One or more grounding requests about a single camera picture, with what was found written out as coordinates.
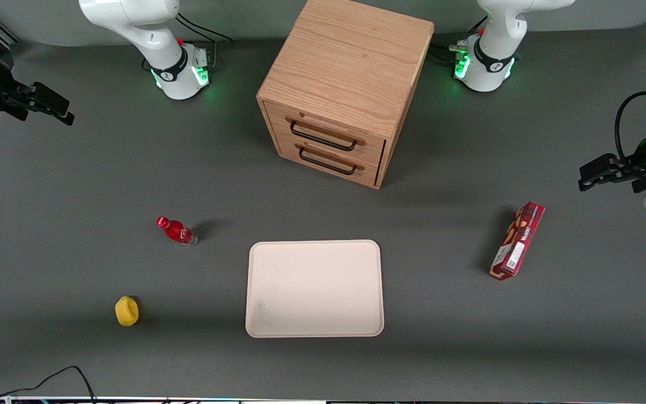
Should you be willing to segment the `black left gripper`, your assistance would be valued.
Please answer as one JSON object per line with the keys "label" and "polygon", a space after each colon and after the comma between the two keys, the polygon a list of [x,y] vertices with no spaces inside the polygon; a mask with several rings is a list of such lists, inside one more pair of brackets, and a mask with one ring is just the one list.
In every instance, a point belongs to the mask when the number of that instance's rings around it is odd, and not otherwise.
{"label": "black left gripper", "polygon": [[[641,176],[641,181],[646,184],[646,137],[636,146],[635,151],[628,157],[628,161]],[[581,177],[578,189],[581,192],[589,191],[595,186],[606,183],[636,181],[638,176],[633,174],[628,164],[615,154],[602,154],[599,158],[580,167]]]}

